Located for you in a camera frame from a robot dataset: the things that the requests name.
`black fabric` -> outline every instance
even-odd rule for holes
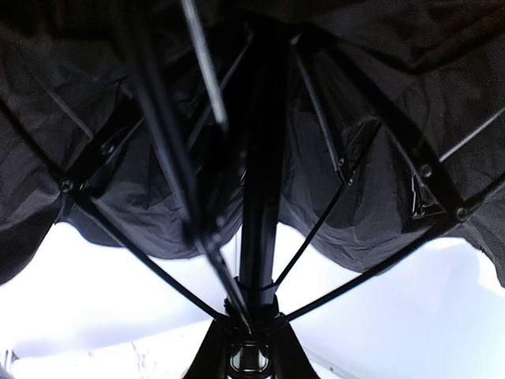
[[[87,12],[88,22],[72,24],[66,13],[71,6],[65,12],[35,6],[39,11],[35,15],[29,9],[32,2],[18,3],[24,3],[25,7],[6,12],[0,24],[0,98],[48,156],[66,170],[83,151],[89,136],[56,104],[50,92],[63,99],[95,133],[123,97],[131,95],[128,71],[108,34],[100,34],[107,28],[103,13],[97,12],[100,16],[93,18],[94,13]],[[92,8],[91,2],[86,4],[83,2],[83,9]],[[448,3],[369,0],[338,4],[318,1],[309,6],[294,0],[241,1],[231,8],[229,4],[220,6],[219,2],[209,4],[204,7],[204,18],[209,35],[217,41],[211,43],[211,51],[220,75],[244,40],[243,25],[231,21],[234,19],[231,15],[237,11],[253,11],[294,26],[310,24],[334,36],[335,48],[352,59],[416,124],[437,155],[442,156],[472,130],[492,120],[481,134],[443,163],[465,199],[479,194],[505,172],[505,114],[500,113],[505,108],[505,7],[501,0],[472,4],[463,0]],[[179,12],[174,10],[173,2],[163,2],[151,16],[170,93],[187,128],[201,111],[206,95],[196,61],[188,59],[184,23],[174,22],[172,28],[166,23],[167,17],[179,19]],[[71,24],[74,28],[67,30]],[[83,33],[75,30],[78,27]],[[177,62],[184,65],[176,69]],[[332,135],[342,139],[346,161],[351,166],[360,163],[353,185],[345,190],[313,245],[339,265],[362,272],[408,245],[433,225],[439,215],[413,216],[416,205],[427,207],[433,204],[433,199],[425,189],[413,187],[411,167],[398,153],[387,125],[340,70],[338,62],[331,54],[319,51],[313,67],[313,79],[322,88],[320,96],[332,104]],[[279,220],[306,235],[341,184],[294,61],[286,74],[289,133]],[[245,81],[247,74],[238,76]],[[226,95],[228,105],[247,102],[246,90],[240,92],[240,85],[230,87]],[[238,124],[240,118],[234,117],[231,127],[240,135]],[[28,263],[56,220],[54,204],[59,193],[45,167],[1,115],[0,128],[0,282],[3,282]],[[241,223],[243,171],[238,170],[238,162],[226,173],[231,180],[220,188],[209,174],[212,171],[204,158],[208,149],[211,144],[200,142],[196,146],[195,168],[205,173],[200,175],[205,178],[200,184],[204,192],[222,192],[227,196],[225,204],[216,210],[216,215],[222,217],[223,241],[227,242]],[[103,169],[100,180],[92,182],[87,190],[102,211],[139,246],[152,256],[166,259],[197,255],[194,247],[186,244],[177,205],[144,126]],[[211,202],[213,196],[204,198]],[[114,246],[89,219],[71,204],[68,206],[61,212],[62,220],[73,224],[90,241]],[[452,233],[466,238],[490,256],[502,285],[505,285],[504,219],[502,190]],[[27,236],[33,236],[32,242],[28,243]]]

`white ceiling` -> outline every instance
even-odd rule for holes
[[[303,238],[279,225],[275,274]],[[235,270],[235,241],[224,253]],[[206,260],[163,261],[216,309],[224,292]],[[288,313],[356,274],[308,249],[279,289]],[[21,357],[122,343],[207,316],[123,249],[54,226],[36,257],[0,287],[0,343]],[[391,271],[293,323],[301,342],[359,378],[501,378],[505,291],[484,254],[459,239],[430,242]]]

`black umbrella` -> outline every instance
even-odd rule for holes
[[[96,128],[44,80],[23,52],[27,43],[6,37],[25,72],[81,135],[63,138],[70,152],[56,162],[57,139],[52,137],[51,152],[46,151],[33,126],[25,126],[13,111],[23,102],[0,103],[15,131],[12,141],[22,141],[22,151],[36,156],[43,167],[44,180],[58,184],[45,184],[51,201],[37,212],[25,211],[28,216],[21,221],[11,221],[3,241],[14,241],[30,256],[59,215],[93,242],[128,248],[215,320],[188,379],[317,377],[290,322],[389,269],[433,238],[463,235],[503,261],[499,242],[505,232],[493,225],[503,212],[485,205],[503,203],[504,162],[496,142],[502,138],[505,85],[484,78],[485,73],[499,77],[504,70],[497,63],[504,43],[502,5],[483,7],[473,22],[461,7],[457,10],[464,14],[447,19],[447,9],[420,6],[418,15],[426,16],[427,9],[436,15],[414,22],[394,6],[318,2],[307,6],[303,17],[296,2],[207,4],[211,26],[206,39],[196,6],[190,0],[181,4],[179,14],[171,2],[144,8],[113,2],[105,13],[110,19],[97,18],[108,26],[98,38],[112,42],[132,75],[113,80],[114,109],[104,112]],[[357,17],[358,11],[368,13]],[[79,25],[69,28],[68,19],[58,24],[74,33],[65,38],[93,38],[76,33],[82,32]],[[181,37],[184,19],[189,40]],[[363,19],[370,25],[363,27]],[[361,27],[353,28],[353,23]],[[418,24],[425,26],[425,34],[410,31]],[[436,38],[429,33],[432,24],[439,27]],[[455,24],[466,28],[458,34]],[[371,32],[382,34],[372,37]],[[388,41],[390,36],[403,39]],[[423,36],[426,41],[417,40]],[[405,40],[405,46],[425,50],[405,52]],[[436,46],[429,45],[433,40]],[[478,73],[471,69],[483,60],[473,56],[475,51],[487,54],[487,66]],[[405,64],[400,58],[409,54],[422,58]],[[123,65],[118,65],[121,72]],[[450,84],[470,74],[478,80],[447,93]],[[79,77],[72,80],[77,83]],[[96,109],[93,104],[87,112]],[[453,130],[456,121],[461,127]],[[79,143],[83,137],[86,141]],[[13,170],[12,164],[6,166]],[[42,187],[32,184],[31,191]],[[307,239],[274,281],[279,221],[295,226]],[[240,273],[234,278],[219,248],[241,223]],[[20,231],[34,225],[40,225],[39,237],[22,241]],[[285,315],[275,292],[311,242],[333,261],[363,273]],[[228,314],[202,302],[147,254],[207,256],[226,289]],[[8,263],[12,267],[3,275],[10,278],[23,262]]]

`umbrella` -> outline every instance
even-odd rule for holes
[[[470,15],[371,4],[318,3],[304,15],[296,2],[215,3],[204,11],[208,42],[191,1],[181,2],[183,23],[173,3],[112,2],[92,18],[95,35],[59,9],[51,30],[73,40],[36,49],[8,28],[2,238],[13,248],[2,253],[3,281],[56,219],[128,248],[215,320],[190,379],[316,377],[290,323],[441,235],[482,248],[502,279],[503,5]],[[9,81],[19,70],[26,88]],[[41,118],[47,103],[58,110]],[[273,281],[278,221],[307,239]],[[241,223],[235,279],[219,249]],[[310,243],[362,274],[284,314],[275,293]],[[226,314],[146,253],[204,255]]]

